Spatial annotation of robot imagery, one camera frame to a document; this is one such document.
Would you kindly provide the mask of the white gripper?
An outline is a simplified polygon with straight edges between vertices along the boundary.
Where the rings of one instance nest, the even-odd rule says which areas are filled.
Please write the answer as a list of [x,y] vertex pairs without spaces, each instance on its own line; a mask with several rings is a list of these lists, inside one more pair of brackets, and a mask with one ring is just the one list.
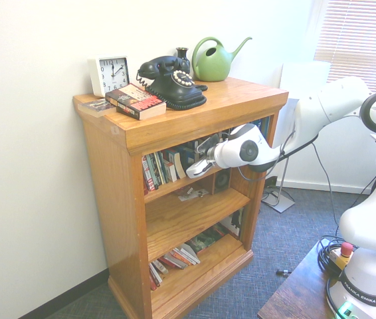
[[186,171],[187,177],[194,179],[207,173],[215,164],[215,161],[206,158],[199,160],[193,165],[189,166]]

